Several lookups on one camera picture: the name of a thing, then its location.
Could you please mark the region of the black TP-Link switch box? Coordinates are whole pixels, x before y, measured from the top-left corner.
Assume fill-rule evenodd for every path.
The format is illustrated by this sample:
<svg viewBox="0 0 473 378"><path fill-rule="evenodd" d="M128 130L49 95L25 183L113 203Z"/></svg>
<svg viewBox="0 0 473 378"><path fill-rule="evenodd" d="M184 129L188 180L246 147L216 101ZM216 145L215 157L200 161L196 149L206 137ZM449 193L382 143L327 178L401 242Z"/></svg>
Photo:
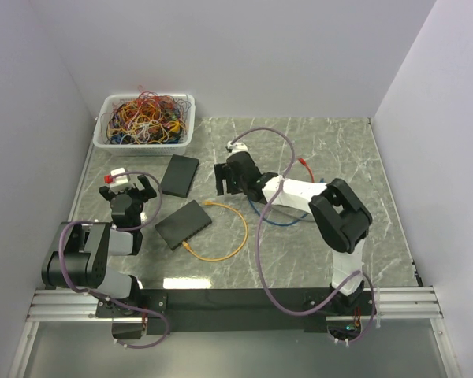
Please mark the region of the black TP-Link switch box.
<svg viewBox="0 0 473 378"><path fill-rule="evenodd" d="M175 250L211 224L212 220L202 206L192 200L158 222L155 229L166 245Z"/></svg>

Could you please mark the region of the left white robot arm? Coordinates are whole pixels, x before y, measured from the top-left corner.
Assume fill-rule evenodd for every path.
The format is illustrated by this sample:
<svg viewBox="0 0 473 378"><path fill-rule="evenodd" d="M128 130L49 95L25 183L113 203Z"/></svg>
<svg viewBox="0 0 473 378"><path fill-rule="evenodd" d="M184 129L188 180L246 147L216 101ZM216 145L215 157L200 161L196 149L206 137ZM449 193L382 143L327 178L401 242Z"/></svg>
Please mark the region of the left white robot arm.
<svg viewBox="0 0 473 378"><path fill-rule="evenodd" d="M146 172L118 169L105 177L100 195L109 203L110 222L73 220L58 227L50 250L43 261L41 278L48 287L69 288L114 300L123 315L141 311L143 297L137 278L108 267L110 256L137 255L143 241L142 221L145 204L157 198L162 189L151 182L159 181Z"/></svg>

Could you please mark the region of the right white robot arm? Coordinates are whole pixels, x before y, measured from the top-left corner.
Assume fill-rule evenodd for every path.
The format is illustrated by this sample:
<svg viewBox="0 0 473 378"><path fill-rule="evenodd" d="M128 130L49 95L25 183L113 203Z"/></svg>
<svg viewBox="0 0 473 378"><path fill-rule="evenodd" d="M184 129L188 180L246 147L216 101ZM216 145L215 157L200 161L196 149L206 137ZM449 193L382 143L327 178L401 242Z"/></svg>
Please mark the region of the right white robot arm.
<svg viewBox="0 0 473 378"><path fill-rule="evenodd" d="M312 215L322 239L333 251L333 309L348 314L358 306L363 279L350 275L363 267L364 241L373 219L344 180L309 183L275 172L262 173L247 151L230 154L225 163L214 166L214 174L218 195L242 193L253 202L278 204Z"/></svg>

